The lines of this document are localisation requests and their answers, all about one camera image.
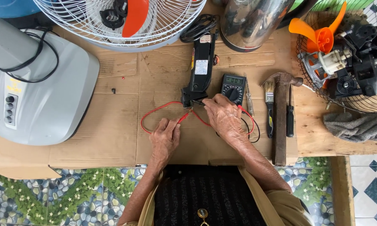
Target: gray cloth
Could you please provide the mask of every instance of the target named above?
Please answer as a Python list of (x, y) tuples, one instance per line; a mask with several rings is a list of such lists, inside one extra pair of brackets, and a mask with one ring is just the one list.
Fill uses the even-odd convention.
[(377, 112), (353, 119), (349, 112), (324, 115), (324, 125), (334, 136), (350, 142), (377, 141)]

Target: electric kettle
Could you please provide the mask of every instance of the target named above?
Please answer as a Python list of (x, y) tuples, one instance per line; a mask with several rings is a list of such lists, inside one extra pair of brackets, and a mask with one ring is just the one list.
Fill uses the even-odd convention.
[(275, 29), (301, 18), (317, 2), (303, 0), (288, 13), (295, 0), (230, 0), (221, 18), (223, 42), (237, 52), (258, 49)]

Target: hand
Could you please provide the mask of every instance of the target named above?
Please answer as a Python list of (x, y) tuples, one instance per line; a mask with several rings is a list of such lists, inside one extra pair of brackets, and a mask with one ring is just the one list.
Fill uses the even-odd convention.
[(241, 128), (241, 110), (226, 96), (216, 94), (212, 99), (203, 99), (209, 122), (226, 142), (246, 136)]
[(180, 124), (179, 118), (168, 120), (163, 118), (150, 135), (153, 151), (151, 162), (162, 169), (168, 164), (174, 150), (179, 145)]

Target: digital multimeter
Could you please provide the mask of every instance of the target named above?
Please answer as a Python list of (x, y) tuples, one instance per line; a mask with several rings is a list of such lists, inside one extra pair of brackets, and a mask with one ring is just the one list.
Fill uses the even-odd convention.
[(222, 78), (221, 94), (229, 98), (236, 105), (242, 105), (246, 77), (224, 74)]

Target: tiled floor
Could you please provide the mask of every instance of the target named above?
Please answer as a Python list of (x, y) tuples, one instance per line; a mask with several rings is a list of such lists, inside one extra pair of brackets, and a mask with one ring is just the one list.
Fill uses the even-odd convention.
[[(316, 226), (334, 226), (327, 158), (299, 158), (293, 167), (276, 169), (306, 203)], [(60, 178), (49, 180), (0, 176), (0, 226), (114, 226), (145, 166), (56, 172)]]
[(377, 225), (377, 155), (350, 156), (356, 226)]

